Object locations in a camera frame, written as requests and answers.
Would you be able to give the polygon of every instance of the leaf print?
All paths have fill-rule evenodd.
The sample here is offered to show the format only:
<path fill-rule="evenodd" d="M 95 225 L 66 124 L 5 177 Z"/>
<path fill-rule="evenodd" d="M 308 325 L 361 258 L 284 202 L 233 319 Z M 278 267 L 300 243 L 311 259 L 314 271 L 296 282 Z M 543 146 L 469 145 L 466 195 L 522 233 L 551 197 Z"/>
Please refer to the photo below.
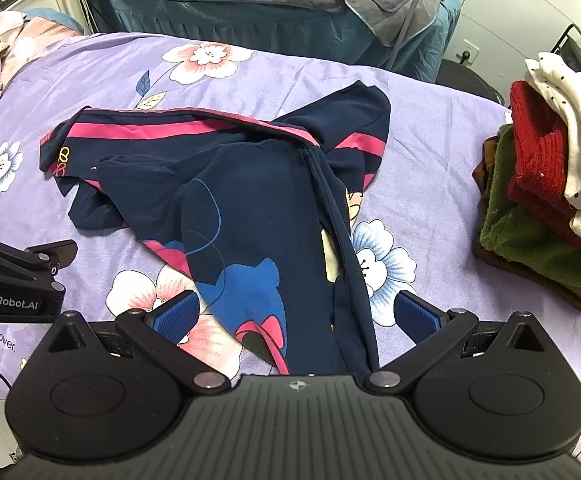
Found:
<path fill-rule="evenodd" d="M 148 90 L 150 90 L 150 76 L 148 75 L 148 72 L 149 70 L 144 72 L 144 75 L 142 75 L 139 81 L 137 81 L 137 86 L 135 87 L 137 93 L 142 97 L 146 95 Z"/>
<path fill-rule="evenodd" d="M 151 108 L 155 108 L 162 99 L 166 95 L 166 92 L 159 92 L 158 94 L 151 95 L 150 97 L 145 98 L 143 101 L 140 101 L 135 108 L 140 110 L 150 110 Z"/>

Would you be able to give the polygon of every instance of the bedsheet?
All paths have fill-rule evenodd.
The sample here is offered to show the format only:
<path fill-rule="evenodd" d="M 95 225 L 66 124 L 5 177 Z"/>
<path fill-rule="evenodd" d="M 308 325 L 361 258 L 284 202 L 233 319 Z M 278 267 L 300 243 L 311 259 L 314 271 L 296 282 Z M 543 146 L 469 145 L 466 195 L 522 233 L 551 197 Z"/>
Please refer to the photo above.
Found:
<path fill-rule="evenodd" d="M 58 275 L 66 286 L 65 309 L 80 310 L 89 320 L 112 319 L 127 308 L 151 309 L 190 283 L 127 229 L 75 229 L 67 216 L 75 189 L 62 197 L 38 169 L 39 141 L 56 124 L 86 105 L 203 107 L 272 120 L 361 80 L 391 100 L 382 166 L 363 201 L 349 196 L 356 216 L 352 243 L 368 267 L 381 363 L 412 345 L 391 312 L 395 294 L 405 289 L 440 308 L 464 306 L 482 319 L 506 320 L 514 310 L 531 310 L 581 380 L 581 314 L 538 284 L 471 253 L 479 215 L 471 172 L 483 140 L 505 121 L 503 107 L 383 70 L 220 44 L 202 43 L 200 56 L 205 49 L 227 55 L 199 65 L 177 57 L 178 47 L 188 43 L 149 34 L 69 38 L 21 70 L 0 99 L 0 241 L 19 248 L 77 241 L 76 260 Z M 47 329 L 0 324 L 0 372 L 10 382 Z M 208 310 L 180 346 L 234 379 L 275 373 Z M 1 380 L 0 390 L 8 390 Z"/>

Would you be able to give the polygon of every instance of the navy blue shirt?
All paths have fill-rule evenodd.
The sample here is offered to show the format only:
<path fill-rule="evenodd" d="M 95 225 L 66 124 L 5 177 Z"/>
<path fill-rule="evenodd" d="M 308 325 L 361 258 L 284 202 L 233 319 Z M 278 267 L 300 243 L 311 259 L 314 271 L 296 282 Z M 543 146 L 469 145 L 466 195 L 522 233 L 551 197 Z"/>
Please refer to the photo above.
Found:
<path fill-rule="evenodd" d="M 77 228 L 128 226 L 281 373 L 364 376 L 379 358 L 347 196 L 377 172 L 389 115 L 361 82 L 274 121 L 85 108 L 42 139 L 40 169 L 64 195 L 80 182 Z"/>

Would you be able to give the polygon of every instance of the metal screw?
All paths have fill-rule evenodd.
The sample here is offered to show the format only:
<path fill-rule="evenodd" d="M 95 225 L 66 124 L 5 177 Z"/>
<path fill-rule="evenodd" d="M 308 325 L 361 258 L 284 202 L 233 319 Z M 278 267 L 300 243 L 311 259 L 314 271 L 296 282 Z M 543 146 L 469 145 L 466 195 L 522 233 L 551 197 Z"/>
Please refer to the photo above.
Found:
<path fill-rule="evenodd" d="M 224 384 L 225 380 L 226 378 L 218 372 L 202 372 L 195 375 L 192 381 L 200 388 L 211 390 Z"/>
<path fill-rule="evenodd" d="M 395 372 L 382 370 L 380 372 L 371 374 L 370 382 L 375 386 L 379 386 L 380 388 L 392 388 L 401 382 L 401 377 Z"/>

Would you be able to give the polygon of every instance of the shirt sleeve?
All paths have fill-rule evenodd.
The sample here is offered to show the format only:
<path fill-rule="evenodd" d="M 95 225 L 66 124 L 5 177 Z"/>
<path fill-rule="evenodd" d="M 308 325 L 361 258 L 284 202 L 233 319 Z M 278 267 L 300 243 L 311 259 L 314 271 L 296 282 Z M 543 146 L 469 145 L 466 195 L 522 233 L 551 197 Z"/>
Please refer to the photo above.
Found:
<path fill-rule="evenodd" d="M 379 169 L 390 125 L 390 101 L 376 86 L 353 83 L 272 121 L 307 130 L 349 193 L 362 192 Z"/>

